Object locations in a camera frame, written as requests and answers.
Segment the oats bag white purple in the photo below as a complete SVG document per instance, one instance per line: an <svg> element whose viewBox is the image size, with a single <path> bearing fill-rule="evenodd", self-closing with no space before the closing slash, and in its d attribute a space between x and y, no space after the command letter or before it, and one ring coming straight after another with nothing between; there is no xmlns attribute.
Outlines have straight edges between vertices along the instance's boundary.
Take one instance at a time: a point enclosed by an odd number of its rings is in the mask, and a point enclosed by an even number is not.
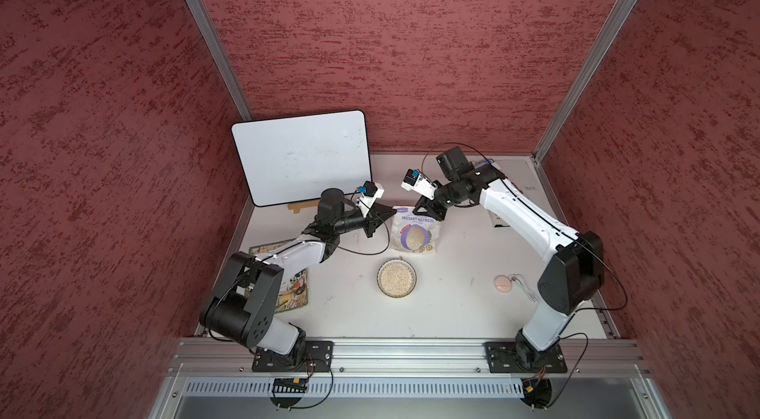
<svg viewBox="0 0 760 419"><path fill-rule="evenodd" d="M402 253L433 254L437 250L441 223L413 214L413 207L394 207L391 248Z"/></svg>

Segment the white patterned breakfast bowl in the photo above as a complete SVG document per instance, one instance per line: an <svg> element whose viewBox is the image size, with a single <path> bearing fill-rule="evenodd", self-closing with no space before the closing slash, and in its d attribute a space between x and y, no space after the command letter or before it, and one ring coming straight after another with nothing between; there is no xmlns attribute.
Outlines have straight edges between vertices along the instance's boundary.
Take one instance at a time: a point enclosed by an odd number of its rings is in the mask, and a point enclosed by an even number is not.
<svg viewBox="0 0 760 419"><path fill-rule="evenodd" d="M378 288L390 298L405 298L417 286L417 273L414 267L403 259L385 262L376 276Z"/></svg>

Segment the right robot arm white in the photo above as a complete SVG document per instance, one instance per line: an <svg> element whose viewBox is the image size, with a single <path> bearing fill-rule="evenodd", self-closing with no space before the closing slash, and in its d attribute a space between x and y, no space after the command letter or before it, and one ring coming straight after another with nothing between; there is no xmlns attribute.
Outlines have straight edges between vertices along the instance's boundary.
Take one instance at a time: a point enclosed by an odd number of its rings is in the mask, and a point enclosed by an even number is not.
<svg viewBox="0 0 760 419"><path fill-rule="evenodd" d="M471 201L502 218L544 261L538 280L538 306L515 337L516 361L525 370L543 366L548 352L580 309L605 282L603 242L551 217L528 199L493 162L475 164L455 146L437 156L444 184L421 169L407 171L406 191L420 195L415 214L445 220L449 209Z"/></svg>

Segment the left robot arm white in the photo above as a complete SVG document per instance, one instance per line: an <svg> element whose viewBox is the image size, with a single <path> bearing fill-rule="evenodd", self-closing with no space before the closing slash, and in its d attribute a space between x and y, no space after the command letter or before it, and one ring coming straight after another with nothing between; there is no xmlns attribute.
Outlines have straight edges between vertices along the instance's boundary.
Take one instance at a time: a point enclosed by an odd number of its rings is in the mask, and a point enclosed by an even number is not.
<svg viewBox="0 0 760 419"><path fill-rule="evenodd" d="M396 214L380 203L382 185L367 181L355 194L322 192L314 220L294 240L272 251L237 252L225 262L199 323L217 340L273 353L277 361L299 367L306 354L304 330L275 317L280 286L297 274L324 263L340 248L340 237L362 231L370 238Z"/></svg>

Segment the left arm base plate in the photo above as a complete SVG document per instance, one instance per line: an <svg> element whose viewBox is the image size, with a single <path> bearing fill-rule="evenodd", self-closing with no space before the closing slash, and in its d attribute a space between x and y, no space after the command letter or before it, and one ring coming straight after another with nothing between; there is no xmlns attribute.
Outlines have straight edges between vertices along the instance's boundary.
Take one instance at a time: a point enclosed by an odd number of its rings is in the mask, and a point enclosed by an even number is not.
<svg viewBox="0 0 760 419"><path fill-rule="evenodd" d="M253 373L328 373L334 357L334 342L306 339L297 342L288 355L257 349L253 355Z"/></svg>

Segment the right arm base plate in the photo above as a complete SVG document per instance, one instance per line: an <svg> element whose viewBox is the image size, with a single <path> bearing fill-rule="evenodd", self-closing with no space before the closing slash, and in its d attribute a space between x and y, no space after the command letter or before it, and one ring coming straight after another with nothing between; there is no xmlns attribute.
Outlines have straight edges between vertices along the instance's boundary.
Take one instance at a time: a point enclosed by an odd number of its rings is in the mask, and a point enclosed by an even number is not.
<svg viewBox="0 0 760 419"><path fill-rule="evenodd" d="M567 373L568 367L558 344L538 351L526 342L492 341L483 344L490 373Z"/></svg>

